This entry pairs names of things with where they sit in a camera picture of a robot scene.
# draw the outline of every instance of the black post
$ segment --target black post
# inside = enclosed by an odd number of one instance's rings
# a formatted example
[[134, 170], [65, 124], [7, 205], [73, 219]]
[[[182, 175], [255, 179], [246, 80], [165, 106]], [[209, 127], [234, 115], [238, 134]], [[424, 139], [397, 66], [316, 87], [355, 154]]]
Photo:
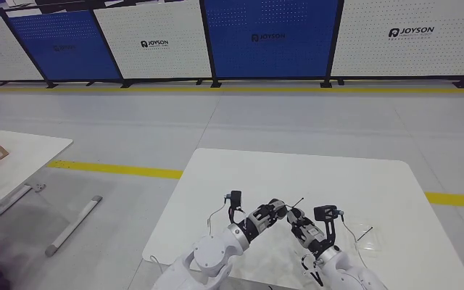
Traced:
[[206, 39], [206, 47], [208, 48], [208, 57], [210, 58], [210, 67], [211, 67], [211, 76], [212, 76], [211, 88], [220, 88], [220, 85], [222, 83], [219, 83], [218, 77], [216, 76], [215, 60], [212, 55], [210, 29], [208, 28], [208, 19], [206, 15], [206, 8], [204, 6], [204, 0], [199, 0], [199, 2], [200, 2], [200, 10], [202, 12], [204, 37]]
[[113, 62], [113, 65], [114, 65], [115, 68], [116, 68], [117, 75], [119, 76], [120, 82], [121, 82], [122, 85], [123, 85], [123, 86], [121, 86], [121, 88], [128, 88], [128, 87], [130, 87], [130, 86], [132, 85], [132, 83], [129, 83], [128, 81], [126, 81], [126, 80], [124, 79], [123, 74], [121, 73], [121, 70], [119, 69], [119, 66], [118, 66], [117, 63], [116, 63], [115, 56], [113, 55], [113, 53], [112, 53], [112, 51], [111, 51], [111, 48], [109, 47], [107, 38], [104, 37], [102, 27], [100, 27], [100, 23], [99, 23], [99, 21], [97, 20], [97, 18], [96, 18], [96, 16], [95, 16], [95, 12], [94, 12], [94, 9], [93, 9], [93, 3], [96, 3], [96, 2], [87, 1], [88, 10], [89, 10], [89, 12], [90, 12], [90, 15], [91, 15], [92, 18], [94, 19], [96, 29], [98, 29], [98, 31], [99, 31], [99, 33], [100, 33], [100, 36], [101, 36], [101, 39], [103, 39], [103, 43], [104, 43], [104, 45], [107, 47], [107, 51], [108, 51], [109, 57], [111, 58], [111, 61]]
[[331, 88], [332, 87], [332, 84], [331, 84], [332, 66], [334, 65], [336, 42], [339, 39], [341, 15], [343, 14], [344, 3], [345, 3], [345, 0], [339, 0], [339, 3], [337, 4], [337, 7], [336, 7], [335, 23], [333, 24], [331, 50], [329, 51], [329, 55], [328, 55], [326, 78], [324, 79], [323, 83], [320, 83], [321, 88]]
[[453, 85], [456, 86], [456, 88], [464, 88], [464, 79], [458, 81], [458, 82], [454, 82]]
[[22, 39], [21, 37], [16, 33], [16, 30], [13, 28], [12, 24], [9, 22], [9, 18], [8, 18], [8, 15], [7, 13], [5, 12], [5, 10], [3, 8], [0, 7], [0, 16], [1, 18], [3, 19], [3, 21], [5, 21], [5, 24], [8, 26], [9, 30], [13, 33], [13, 36], [16, 38], [17, 42], [21, 45], [21, 48], [22, 50], [24, 50], [24, 52], [28, 55], [29, 59], [31, 60], [31, 62], [34, 64], [34, 66], [36, 67], [36, 69], [38, 70], [38, 72], [41, 74], [42, 78], [45, 80], [46, 84], [48, 85], [46, 88], [54, 88], [55, 86], [58, 86], [57, 84], [55, 83], [52, 83], [46, 76], [45, 76], [45, 73], [42, 71], [42, 69], [38, 66], [38, 63], [37, 61], [34, 59], [34, 57], [32, 56], [32, 54], [30, 54], [28, 48], [26, 47], [26, 45], [24, 44], [24, 42], [22, 42]]

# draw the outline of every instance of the small object on table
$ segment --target small object on table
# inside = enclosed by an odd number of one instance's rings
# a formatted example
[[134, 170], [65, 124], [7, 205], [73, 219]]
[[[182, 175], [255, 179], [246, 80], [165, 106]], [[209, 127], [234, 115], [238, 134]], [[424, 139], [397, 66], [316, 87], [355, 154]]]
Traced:
[[0, 160], [4, 159], [6, 156], [8, 156], [8, 151], [5, 150], [2, 146], [0, 146]]

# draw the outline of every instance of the blue panel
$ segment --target blue panel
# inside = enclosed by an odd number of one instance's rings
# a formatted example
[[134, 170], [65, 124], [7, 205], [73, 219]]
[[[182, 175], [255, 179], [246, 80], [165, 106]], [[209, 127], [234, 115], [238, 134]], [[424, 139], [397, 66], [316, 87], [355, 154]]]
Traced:
[[10, 18], [49, 80], [119, 78], [89, 11]]
[[337, 3], [205, 0], [217, 76], [324, 76]]

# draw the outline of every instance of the white panel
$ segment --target white panel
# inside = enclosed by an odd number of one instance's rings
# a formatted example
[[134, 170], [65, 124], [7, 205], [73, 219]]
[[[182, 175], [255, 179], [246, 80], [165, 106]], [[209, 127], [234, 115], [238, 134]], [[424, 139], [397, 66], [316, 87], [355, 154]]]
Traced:
[[464, 75], [463, 29], [463, 0], [345, 0], [332, 75]]
[[5, 21], [0, 20], [0, 80], [43, 80]]
[[124, 78], [211, 77], [197, 0], [99, 9], [95, 15]]

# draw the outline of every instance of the white table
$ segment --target white table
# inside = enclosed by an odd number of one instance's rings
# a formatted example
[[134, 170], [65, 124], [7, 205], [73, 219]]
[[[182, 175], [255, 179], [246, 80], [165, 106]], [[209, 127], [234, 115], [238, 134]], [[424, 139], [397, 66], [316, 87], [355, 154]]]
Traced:
[[[406, 163], [390, 160], [197, 149], [156, 224], [144, 259], [150, 261], [154, 255], [162, 264], [172, 263], [208, 234], [208, 216], [232, 190], [242, 191], [242, 206], [248, 213], [272, 198], [292, 204], [304, 197], [298, 207], [312, 220], [313, 207], [335, 204], [345, 211], [347, 224], [356, 220], [374, 226], [368, 235], [378, 240], [378, 249], [361, 253], [389, 289], [464, 285], [463, 264], [413, 172]], [[228, 225], [226, 208], [213, 217], [213, 234]], [[336, 233], [336, 244], [361, 265], [340, 219]], [[231, 276], [316, 289], [311, 278], [302, 276], [303, 253], [307, 252], [291, 234], [290, 225], [280, 220], [235, 259]]]
[[[33, 189], [36, 193], [42, 191], [45, 185], [36, 181], [33, 175], [72, 143], [70, 139], [0, 131], [0, 145], [9, 152], [0, 160], [0, 214], [29, 190]], [[101, 199], [95, 196], [87, 204], [78, 219], [71, 222], [47, 248], [45, 253], [48, 257], [58, 250]]]

